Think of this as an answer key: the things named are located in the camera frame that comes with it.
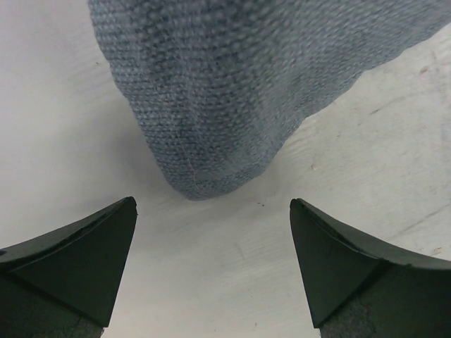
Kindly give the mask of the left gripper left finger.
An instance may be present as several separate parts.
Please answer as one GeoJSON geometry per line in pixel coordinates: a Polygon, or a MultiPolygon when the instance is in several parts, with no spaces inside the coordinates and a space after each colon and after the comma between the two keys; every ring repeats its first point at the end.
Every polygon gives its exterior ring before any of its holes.
{"type": "Polygon", "coordinates": [[[1,249],[2,337],[100,337],[109,326],[137,222],[125,197],[1,249]]]}

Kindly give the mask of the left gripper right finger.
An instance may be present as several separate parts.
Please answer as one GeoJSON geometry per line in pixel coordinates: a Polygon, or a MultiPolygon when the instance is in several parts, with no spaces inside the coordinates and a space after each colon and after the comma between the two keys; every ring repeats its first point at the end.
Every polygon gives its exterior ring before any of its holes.
{"type": "Polygon", "coordinates": [[[302,199],[290,226],[322,337],[449,337],[450,262],[394,246],[302,199]]]}

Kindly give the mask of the blue-grey pillowcase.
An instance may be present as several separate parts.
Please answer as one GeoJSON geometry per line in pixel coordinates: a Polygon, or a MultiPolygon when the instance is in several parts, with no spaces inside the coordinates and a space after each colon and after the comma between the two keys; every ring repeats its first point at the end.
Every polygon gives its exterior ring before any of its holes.
{"type": "Polygon", "coordinates": [[[262,174],[310,115],[450,22],[449,1],[90,1],[163,176],[191,200],[262,174]]]}

